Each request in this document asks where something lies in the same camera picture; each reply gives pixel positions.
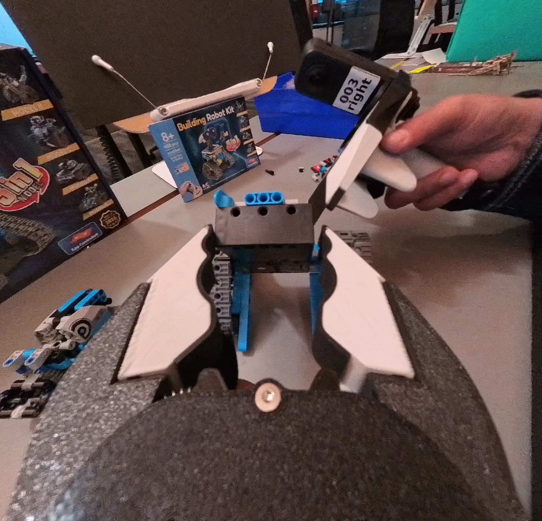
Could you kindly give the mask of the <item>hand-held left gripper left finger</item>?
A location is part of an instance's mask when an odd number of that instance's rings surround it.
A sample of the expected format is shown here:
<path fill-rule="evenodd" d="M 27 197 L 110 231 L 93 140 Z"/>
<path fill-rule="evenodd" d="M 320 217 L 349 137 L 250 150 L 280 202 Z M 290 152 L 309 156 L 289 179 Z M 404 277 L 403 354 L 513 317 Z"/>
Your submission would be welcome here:
<path fill-rule="evenodd" d="M 149 278 L 119 381 L 166 378 L 179 390 L 193 387 L 203 369 L 216 368 L 227 388 L 236 388 L 235 347 L 210 297 L 215 245 L 213 227 L 204 226 Z"/>

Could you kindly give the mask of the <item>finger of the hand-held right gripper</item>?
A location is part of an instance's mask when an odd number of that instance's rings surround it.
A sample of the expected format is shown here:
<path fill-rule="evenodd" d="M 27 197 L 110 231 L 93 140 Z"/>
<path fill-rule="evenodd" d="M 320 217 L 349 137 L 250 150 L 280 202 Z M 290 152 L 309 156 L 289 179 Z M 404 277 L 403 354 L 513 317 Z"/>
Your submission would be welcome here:
<path fill-rule="evenodd" d="M 358 217 L 375 217 L 378 213 L 376 200 L 363 181 L 354 181 L 336 207 Z"/>
<path fill-rule="evenodd" d="M 362 123 L 343 147 L 337 161 L 327 172 L 308 200 L 313 211 L 336 208 L 349 186 L 367 163 L 382 140 L 382 133 L 370 124 Z"/>

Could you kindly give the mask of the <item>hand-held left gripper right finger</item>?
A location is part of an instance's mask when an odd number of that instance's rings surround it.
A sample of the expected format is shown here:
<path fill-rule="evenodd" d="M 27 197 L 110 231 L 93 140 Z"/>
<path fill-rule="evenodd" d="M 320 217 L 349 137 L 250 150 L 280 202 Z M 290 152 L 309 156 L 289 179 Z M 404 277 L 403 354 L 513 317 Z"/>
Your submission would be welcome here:
<path fill-rule="evenodd" d="M 340 389 L 359 393 L 369 374 L 415 378 L 388 297 L 389 284 L 328 226 L 321 231 L 320 285 L 312 353 Z"/>

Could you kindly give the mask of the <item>pile of small toy pieces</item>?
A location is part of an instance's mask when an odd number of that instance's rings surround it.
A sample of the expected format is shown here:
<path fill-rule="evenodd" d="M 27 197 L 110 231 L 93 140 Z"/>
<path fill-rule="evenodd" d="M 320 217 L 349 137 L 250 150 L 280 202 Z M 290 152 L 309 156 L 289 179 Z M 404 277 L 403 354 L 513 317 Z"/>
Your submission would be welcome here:
<path fill-rule="evenodd" d="M 319 163 L 311 167 L 311 171 L 312 171 L 311 177 L 314 182 L 319 183 L 322 180 L 322 178 L 325 177 L 327 172 L 331 169 L 331 167 L 337 161 L 340 155 L 340 152 L 341 152 L 341 149 L 338 149 L 336 154 L 333 154 L 332 156 L 321 160 Z"/>

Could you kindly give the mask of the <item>tracked toy robot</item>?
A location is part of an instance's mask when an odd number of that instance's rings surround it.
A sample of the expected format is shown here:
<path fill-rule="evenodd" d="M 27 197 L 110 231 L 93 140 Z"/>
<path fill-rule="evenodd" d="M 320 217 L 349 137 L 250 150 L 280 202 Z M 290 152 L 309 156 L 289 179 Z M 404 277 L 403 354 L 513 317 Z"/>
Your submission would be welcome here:
<path fill-rule="evenodd" d="M 287 200 L 281 192 L 250 192 L 234 202 L 219 190 L 213 196 L 216 246 L 215 284 L 211 289 L 220 327 L 238 351 L 250 337 L 252 276 L 257 273 L 308 273 L 311 330 L 324 299 L 320 243 L 314 226 L 325 209 L 314 192 L 307 203 Z"/>

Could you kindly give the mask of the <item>grey desk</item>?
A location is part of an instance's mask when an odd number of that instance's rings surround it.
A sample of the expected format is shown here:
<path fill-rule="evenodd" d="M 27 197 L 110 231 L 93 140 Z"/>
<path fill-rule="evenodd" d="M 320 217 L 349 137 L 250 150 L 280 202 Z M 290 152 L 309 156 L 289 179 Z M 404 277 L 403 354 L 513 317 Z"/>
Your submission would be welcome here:
<path fill-rule="evenodd" d="M 215 217 L 213 197 L 191 204 L 151 169 L 112 186 L 128 221 L 1 304 L 1 362 L 35 345 L 33 331 L 85 288 L 118 305 Z M 424 315 L 471 375 L 499 432 L 518 498 L 531 499 L 531 227 L 477 211 L 389 210 L 370 221 L 341 210 L 320 225 L 369 234 L 373 266 Z M 250 350 L 240 376 L 306 389 L 315 376 L 308 276 L 257 275 Z"/>

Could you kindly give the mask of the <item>person's right hand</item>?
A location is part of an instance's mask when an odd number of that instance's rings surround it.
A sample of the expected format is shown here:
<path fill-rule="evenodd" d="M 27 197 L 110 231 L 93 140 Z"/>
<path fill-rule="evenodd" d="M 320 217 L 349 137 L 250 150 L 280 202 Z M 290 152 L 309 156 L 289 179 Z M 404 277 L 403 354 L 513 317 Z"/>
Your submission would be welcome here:
<path fill-rule="evenodd" d="M 399 125 L 381 148 L 405 154 L 419 148 L 444 162 L 410 192 L 388 189 L 392 210 L 414 205 L 421 211 L 460 208 L 511 210 L 511 196 L 541 159 L 541 94 L 458 95 Z"/>

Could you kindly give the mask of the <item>blue plastic bin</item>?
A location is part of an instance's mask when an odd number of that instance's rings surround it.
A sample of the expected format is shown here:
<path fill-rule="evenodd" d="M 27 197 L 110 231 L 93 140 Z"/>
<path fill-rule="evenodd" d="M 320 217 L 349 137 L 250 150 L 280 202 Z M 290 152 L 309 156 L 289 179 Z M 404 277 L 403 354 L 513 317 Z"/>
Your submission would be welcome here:
<path fill-rule="evenodd" d="M 344 140 L 358 122 L 355 115 L 298 93 L 291 72 L 278 76 L 254 102 L 261 128 L 269 133 Z"/>

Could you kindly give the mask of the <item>toy robot head assembly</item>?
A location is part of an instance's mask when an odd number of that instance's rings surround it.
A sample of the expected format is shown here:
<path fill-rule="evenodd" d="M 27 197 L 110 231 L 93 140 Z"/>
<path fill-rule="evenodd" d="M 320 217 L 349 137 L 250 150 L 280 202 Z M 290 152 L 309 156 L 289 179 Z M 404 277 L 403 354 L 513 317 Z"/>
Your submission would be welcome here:
<path fill-rule="evenodd" d="M 40 346 L 14 351 L 3 370 L 16 378 L 1 392 L 1 418 L 40 415 L 67 370 L 112 317 L 112 299 L 102 289 L 77 292 L 35 329 Z"/>

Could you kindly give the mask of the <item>wooden lattice model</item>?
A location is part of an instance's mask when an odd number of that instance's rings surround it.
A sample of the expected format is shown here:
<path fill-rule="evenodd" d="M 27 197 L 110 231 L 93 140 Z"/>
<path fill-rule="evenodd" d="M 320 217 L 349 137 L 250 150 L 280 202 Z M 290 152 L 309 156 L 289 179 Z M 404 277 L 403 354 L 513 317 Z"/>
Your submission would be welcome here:
<path fill-rule="evenodd" d="M 487 61 L 479 62 L 461 62 L 461 63 L 441 63 L 433 68 L 437 74 L 452 76 L 500 76 L 509 75 L 512 63 L 516 58 L 517 50 L 511 51 L 507 55 L 493 57 Z"/>

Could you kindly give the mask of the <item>white rounded stand base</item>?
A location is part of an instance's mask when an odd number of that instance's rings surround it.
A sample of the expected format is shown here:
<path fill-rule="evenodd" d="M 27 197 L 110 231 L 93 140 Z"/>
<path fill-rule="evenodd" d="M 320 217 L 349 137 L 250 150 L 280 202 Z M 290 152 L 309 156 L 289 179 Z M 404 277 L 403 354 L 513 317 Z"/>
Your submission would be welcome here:
<path fill-rule="evenodd" d="M 173 188 L 177 188 L 177 183 L 175 182 L 173 176 L 171 175 L 171 172 L 165 161 L 161 161 L 153 165 L 152 172 L 157 177 L 159 177 L 160 179 L 168 183 L 170 186 L 172 186 Z"/>

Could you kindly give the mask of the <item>small robot kit box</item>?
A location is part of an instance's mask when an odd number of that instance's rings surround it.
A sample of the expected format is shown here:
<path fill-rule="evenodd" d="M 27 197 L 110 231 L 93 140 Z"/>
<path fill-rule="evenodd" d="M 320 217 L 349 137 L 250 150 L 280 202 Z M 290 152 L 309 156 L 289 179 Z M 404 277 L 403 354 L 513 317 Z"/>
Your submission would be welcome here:
<path fill-rule="evenodd" d="M 186 203 L 260 165 L 243 97 L 155 122 L 148 130 Z"/>

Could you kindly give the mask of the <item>green panel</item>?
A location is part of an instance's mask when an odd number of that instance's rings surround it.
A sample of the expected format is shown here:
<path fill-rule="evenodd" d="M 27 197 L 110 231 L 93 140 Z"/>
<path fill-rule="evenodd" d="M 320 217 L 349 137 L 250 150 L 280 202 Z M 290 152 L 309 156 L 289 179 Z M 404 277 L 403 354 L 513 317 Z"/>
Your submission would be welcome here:
<path fill-rule="evenodd" d="M 463 0 L 446 61 L 541 60 L 541 0 Z"/>

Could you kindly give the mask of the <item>black board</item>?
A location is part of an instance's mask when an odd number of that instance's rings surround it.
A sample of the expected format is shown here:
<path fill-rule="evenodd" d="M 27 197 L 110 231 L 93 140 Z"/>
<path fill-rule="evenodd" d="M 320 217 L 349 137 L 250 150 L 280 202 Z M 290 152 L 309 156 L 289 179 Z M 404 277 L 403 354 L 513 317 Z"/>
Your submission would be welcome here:
<path fill-rule="evenodd" d="M 288 0 L 1 0 L 84 129 L 296 70 Z"/>

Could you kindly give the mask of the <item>large robot kit box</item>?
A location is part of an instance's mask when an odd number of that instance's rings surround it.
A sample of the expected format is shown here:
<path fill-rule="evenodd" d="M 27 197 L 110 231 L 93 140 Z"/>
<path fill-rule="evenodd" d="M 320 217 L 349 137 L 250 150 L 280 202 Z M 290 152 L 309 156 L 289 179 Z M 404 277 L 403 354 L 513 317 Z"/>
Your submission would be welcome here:
<path fill-rule="evenodd" d="M 1 302 L 125 220 L 31 54 L 1 45 Z"/>

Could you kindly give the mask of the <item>tan wooden board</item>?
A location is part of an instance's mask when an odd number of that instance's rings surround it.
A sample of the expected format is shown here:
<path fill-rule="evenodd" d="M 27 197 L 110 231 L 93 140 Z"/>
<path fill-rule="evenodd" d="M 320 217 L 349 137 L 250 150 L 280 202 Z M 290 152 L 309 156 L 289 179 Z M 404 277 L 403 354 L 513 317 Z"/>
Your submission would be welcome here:
<path fill-rule="evenodd" d="M 246 103 L 248 104 L 249 100 L 263 93 L 267 93 L 268 91 L 273 89 L 276 81 L 277 76 L 269 77 L 263 80 L 263 84 L 259 91 L 256 91 L 245 97 Z M 153 123 L 155 123 L 155 121 L 151 118 L 150 113 L 145 113 L 118 122 L 113 122 L 113 125 L 119 130 L 125 131 L 127 133 L 145 134 L 148 132 L 148 126 Z"/>

